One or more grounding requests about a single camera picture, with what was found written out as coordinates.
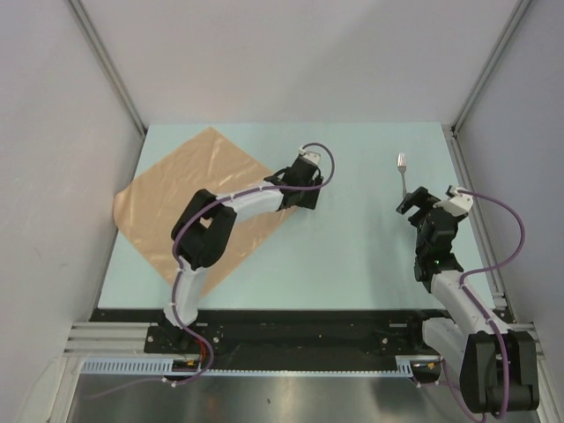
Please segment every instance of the tan towel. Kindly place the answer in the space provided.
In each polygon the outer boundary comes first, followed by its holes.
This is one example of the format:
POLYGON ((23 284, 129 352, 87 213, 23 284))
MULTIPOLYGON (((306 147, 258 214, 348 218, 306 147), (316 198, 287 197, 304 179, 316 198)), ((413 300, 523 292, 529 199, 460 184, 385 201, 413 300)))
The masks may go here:
MULTIPOLYGON (((223 194, 257 185, 273 172, 213 128, 187 141, 136 177, 114 201, 119 230, 160 275, 173 284, 177 263, 170 233, 196 191, 223 194)), ((225 254, 211 268, 210 292, 290 215, 265 213, 235 226, 225 254)))

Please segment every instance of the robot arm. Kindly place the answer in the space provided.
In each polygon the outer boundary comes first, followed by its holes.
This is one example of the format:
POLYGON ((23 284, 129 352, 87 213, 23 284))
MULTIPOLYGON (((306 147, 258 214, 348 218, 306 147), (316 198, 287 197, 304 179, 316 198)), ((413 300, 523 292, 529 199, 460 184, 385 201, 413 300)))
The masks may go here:
MULTIPOLYGON (((200 189, 190 200, 172 231, 173 240, 186 223, 206 205, 218 198, 231 197, 203 215, 209 219, 209 226, 197 221, 184 232, 178 243, 178 255, 182 261, 180 281, 176 292, 176 310, 185 324, 197 318, 197 303, 204 289, 208 270, 225 252, 233 227, 258 214, 277 212, 294 205, 315 209, 319 189, 297 191, 285 189, 292 187, 314 187, 321 185, 323 177, 319 171, 320 155, 300 149, 298 158, 287 168, 264 178, 256 192, 245 194, 242 191, 215 196, 206 189, 200 189)), ((178 326, 174 318, 172 304, 165 307, 165 316, 173 325, 178 326)))
POLYGON ((460 285, 464 271, 451 252, 458 222, 465 219, 473 201, 449 187, 441 201, 419 187, 397 207, 417 228, 415 278, 449 311, 451 319, 433 318, 423 323, 423 340, 456 371, 464 401, 472 412, 498 412, 503 396, 501 346, 490 320, 508 350, 509 411, 538 407, 538 373, 535 342, 527 332, 514 332, 494 313, 484 317, 486 304, 470 285, 460 285))

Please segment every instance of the tabletop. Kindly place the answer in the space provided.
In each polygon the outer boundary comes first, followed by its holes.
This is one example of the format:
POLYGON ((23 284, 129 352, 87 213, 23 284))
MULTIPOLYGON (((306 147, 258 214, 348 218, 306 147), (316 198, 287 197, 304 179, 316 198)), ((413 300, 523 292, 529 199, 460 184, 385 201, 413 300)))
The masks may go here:
MULTIPOLYGON (((442 308, 413 276, 415 228, 396 213, 402 199, 399 152, 407 158, 408 191, 422 185, 445 197, 457 183, 439 123, 152 125, 136 174, 208 126, 273 171, 313 141, 327 145, 337 165, 315 210, 295 211, 199 308, 442 308)), ((326 156, 320 166, 329 174, 326 156)), ((482 267, 468 219, 453 247, 465 270, 482 267)), ((475 275, 470 282, 492 307, 486 277, 475 275)), ((98 307, 163 308, 170 293, 171 286, 118 234, 98 307)))

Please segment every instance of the white wall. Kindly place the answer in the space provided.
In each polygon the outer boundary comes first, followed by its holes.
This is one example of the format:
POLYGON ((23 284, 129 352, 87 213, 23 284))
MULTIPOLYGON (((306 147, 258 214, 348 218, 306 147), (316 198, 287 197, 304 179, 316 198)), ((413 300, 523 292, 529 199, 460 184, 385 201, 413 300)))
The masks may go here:
MULTIPOLYGON (((475 188, 523 215, 523 253, 502 274, 524 321, 534 321, 560 398, 564 395, 564 2, 533 2, 508 54, 470 119, 460 144, 475 188)), ((518 228, 486 209, 498 258, 518 228)))
POLYGON ((141 140, 62 0, 0 4, 0 421, 96 294, 141 140))
POLYGON ((85 0, 145 124, 452 123, 516 0, 85 0))

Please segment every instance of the silver fork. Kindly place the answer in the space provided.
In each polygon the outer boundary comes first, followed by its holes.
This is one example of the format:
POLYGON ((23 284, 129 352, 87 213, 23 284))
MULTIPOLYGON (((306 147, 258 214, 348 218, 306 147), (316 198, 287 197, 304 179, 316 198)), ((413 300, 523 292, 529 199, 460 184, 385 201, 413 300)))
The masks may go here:
POLYGON ((401 152, 397 156, 397 170, 402 174, 402 194, 407 195, 407 187, 405 186, 405 171, 407 170, 407 165, 405 164, 405 153, 401 152))

